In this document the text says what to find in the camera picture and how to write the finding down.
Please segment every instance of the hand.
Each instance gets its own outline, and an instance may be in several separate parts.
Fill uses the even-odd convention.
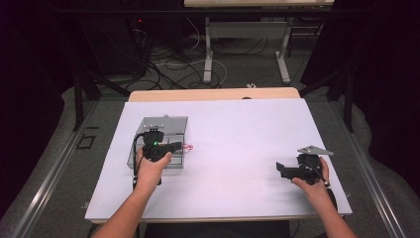
[[[328,165],[322,157],[320,157],[320,162],[322,166],[322,175],[326,181],[329,181],[330,174]],[[313,185],[309,185],[300,178],[293,178],[291,181],[305,192],[307,199],[318,213],[323,211],[327,206],[331,205],[334,207],[324,182],[321,179]]]
[[[148,195],[152,195],[155,191],[158,181],[161,178],[161,174],[166,165],[170,162],[172,153],[168,152],[157,162],[151,162],[147,158],[143,157],[143,149],[140,148],[137,151],[136,164],[140,163],[139,170],[137,172],[138,181],[136,190],[146,192]]]

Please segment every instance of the white desk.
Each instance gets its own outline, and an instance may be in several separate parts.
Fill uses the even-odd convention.
[[[185,7],[193,8],[224,8],[224,7],[293,7],[293,6],[320,6],[333,5],[334,0],[185,0]],[[281,79],[289,84],[290,77],[284,56],[290,37],[293,19],[287,22],[210,22],[206,18],[206,62],[204,66],[203,81],[211,80],[213,52],[211,51],[212,38],[270,38],[282,39],[280,52],[275,52]]]
[[[213,94],[223,94],[223,90],[235,89],[213,90]],[[297,149],[309,145],[324,148],[323,142],[304,99],[274,98],[127,102],[86,219],[95,223],[106,221],[131,193],[132,171],[127,159],[134,135],[143,117],[163,114],[188,116],[185,143],[194,149],[185,154],[184,169],[163,172],[162,185],[157,187],[144,213],[145,222],[316,216],[300,188],[280,177],[275,162],[296,167]],[[351,214],[330,159],[324,158],[330,167],[339,212]]]

